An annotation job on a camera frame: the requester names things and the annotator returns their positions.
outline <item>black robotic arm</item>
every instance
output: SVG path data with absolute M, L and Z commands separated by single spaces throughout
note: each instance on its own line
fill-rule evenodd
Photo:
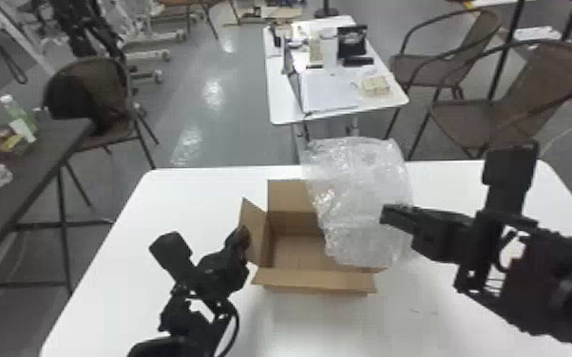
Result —
M 488 153 L 486 205 L 474 218 L 386 205 L 380 222 L 412 234 L 412 248 L 426 258 L 456 264 L 458 292 L 523 332 L 572 343 L 572 237 L 521 215 L 537 157 L 536 145 Z M 515 238 L 524 252 L 504 267 L 499 257 Z M 498 290 L 487 284 L 493 268 L 505 275 Z

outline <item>plastic bottle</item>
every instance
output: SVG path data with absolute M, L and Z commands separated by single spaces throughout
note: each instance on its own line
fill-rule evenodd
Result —
M 10 127 L 16 134 L 22 135 L 28 142 L 34 142 L 34 134 L 38 131 L 35 120 L 16 102 L 10 94 L 0 97 L 0 103 L 11 116 Z

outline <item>wicker chair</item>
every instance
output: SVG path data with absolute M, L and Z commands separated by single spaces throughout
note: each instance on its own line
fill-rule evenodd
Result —
M 470 158 L 480 158 L 488 148 L 531 141 L 557 109 L 572 98 L 572 44 L 554 40 L 514 42 L 492 48 L 462 66 L 504 50 L 533 47 L 524 67 L 503 98 L 491 101 L 438 101 L 448 87 L 446 74 L 435 90 L 432 104 L 419 128 L 407 159 L 414 154 L 430 117 Z
M 79 117 L 90 118 L 93 114 L 87 112 L 87 109 L 91 107 L 90 103 L 87 105 L 76 105 L 76 108 L 62 108 L 55 104 L 56 97 L 62 95 L 63 89 L 67 89 L 66 87 L 62 88 L 56 85 L 58 78 L 66 76 L 73 76 L 79 80 L 76 83 L 81 84 L 85 92 L 90 95 L 89 101 L 108 108 L 110 113 L 114 114 L 110 117 L 110 121 L 105 120 L 103 122 L 105 125 L 104 130 L 96 133 L 97 135 L 86 138 L 77 151 L 82 152 L 102 147 L 107 154 L 111 155 L 111 151 L 108 149 L 109 145 L 124 141 L 139 141 L 148 164 L 151 169 L 155 169 L 155 162 L 144 142 L 140 123 L 144 125 L 144 128 L 156 144 L 160 142 L 144 120 L 143 114 L 135 107 L 131 94 L 130 76 L 126 73 L 124 66 L 118 61 L 107 57 L 85 57 L 58 70 L 49 79 L 45 87 L 42 104 L 54 120 L 67 120 Z M 91 201 L 73 172 L 73 168 L 69 163 L 67 163 L 66 168 L 86 205 L 91 206 Z
M 469 16 L 470 14 L 477 17 L 461 45 L 457 48 L 434 56 L 405 53 L 411 35 L 419 28 L 458 16 Z M 390 57 L 389 68 L 394 73 L 394 79 L 402 85 L 406 92 L 412 86 L 436 87 L 444 74 L 460 67 L 465 61 L 483 52 L 500 26 L 501 19 L 499 15 L 489 9 L 465 9 L 435 17 L 410 29 L 404 37 L 399 54 Z M 461 88 L 461 82 L 471 69 L 472 66 L 463 66 L 456 75 L 453 74 L 448 78 L 445 86 L 450 89 L 452 97 L 464 99 L 464 90 Z M 390 136 L 400 111 L 401 108 L 395 110 L 384 139 Z

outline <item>bubble wrap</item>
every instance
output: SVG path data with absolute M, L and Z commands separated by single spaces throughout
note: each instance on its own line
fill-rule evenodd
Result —
M 302 153 L 301 164 L 327 255 L 340 264 L 378 268 L 416 256 L 410 235 L 379 224 L 385 203 L 412 204 L 408 173 L 395 141 L 315 140 Z

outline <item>open cardboard box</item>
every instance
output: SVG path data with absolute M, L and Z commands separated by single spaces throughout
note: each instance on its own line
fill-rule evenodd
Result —
M 301 180 L 269 180 L 268 211 L 247 199 L 239 224 L 251 234 L 252 283 L 280 291 L 376 292 L 378 269 L 340 265 L 324 253 L 324 234 Z

